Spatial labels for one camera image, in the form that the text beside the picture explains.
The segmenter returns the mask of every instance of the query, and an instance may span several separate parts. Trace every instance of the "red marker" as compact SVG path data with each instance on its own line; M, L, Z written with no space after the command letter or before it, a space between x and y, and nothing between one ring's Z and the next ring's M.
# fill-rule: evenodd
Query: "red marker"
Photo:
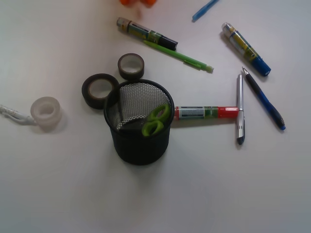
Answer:
M211 118L236 118L239 110L237 107L175 107L175 120L211 119Z

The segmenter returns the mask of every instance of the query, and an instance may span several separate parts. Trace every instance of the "green mechanical pencil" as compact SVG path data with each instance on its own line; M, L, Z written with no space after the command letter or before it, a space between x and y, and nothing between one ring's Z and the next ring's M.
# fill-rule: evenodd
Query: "green mechanical pencil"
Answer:
M169 49L167 49L167 48L165 48L163 46L157 45L157 44L152 43L152 42L147 41L147 40L144 40L144 43L146 45L148 45L149 47L155 49L155 50L158 50L158 51L166 53L166 54L168 54L168 55L170 55L172 57L175 57L175 58L177 58L179 60L182 60L184 63L186 63L186 64L188 64L188 65L190 65L190 66L192 66L194 68L201 69L201 70L206 70L209 73L212 73L213 70L214 70L213 67L210 67L210 66L208 66L208 65L206 65L206 64L204 64L202 62L194 60L194 59L192 59L190 57L182 55L182 54L180 54L178 52L175 52L173 50L169 50Z

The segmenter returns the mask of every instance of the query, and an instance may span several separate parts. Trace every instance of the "pen clip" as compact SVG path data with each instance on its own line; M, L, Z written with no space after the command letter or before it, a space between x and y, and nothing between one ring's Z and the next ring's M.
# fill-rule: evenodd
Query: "pen clip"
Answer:
M194 68L201 69L201 66L198 65L198 64L191 63L191 62L186 61L186 60L184 61L184 63L186 63L186 64L188 64L188 65L190 65L190 66L192 66L192 67L194 67Z
M25 124L27 122L27 120L21 120L21 119L18 119L18 118L15 118L14 116L11 116L10 114L7 114L7 113L2 113L5 117L8 117L10 118L12 121L15 121L16 123L19 123L19 124Z

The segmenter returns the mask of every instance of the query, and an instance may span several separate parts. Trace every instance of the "black mesh pen holder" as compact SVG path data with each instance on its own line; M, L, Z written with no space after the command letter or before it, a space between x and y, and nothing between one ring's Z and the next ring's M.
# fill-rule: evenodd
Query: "black mesh pen holder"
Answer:
M170 107L170 116L163 123L163 129L151 136L143 136L141 127L146 123L147 116L163 104ZM147 165L158 160L169 144L174 102L167 90L155 82L124 82L107 96L104 117L119 157L130 164ZM123 128L128 125L133 126L134 131L124 132Z

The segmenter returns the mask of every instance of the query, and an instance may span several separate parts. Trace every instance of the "blue marker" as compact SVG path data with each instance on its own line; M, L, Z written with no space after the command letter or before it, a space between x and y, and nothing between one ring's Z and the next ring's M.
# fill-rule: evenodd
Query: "blue marker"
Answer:
M218 0L211 0L208 4L202 7L194 16L192 16L192 21L197 21L202 15L204 15L209 8L211 8Z

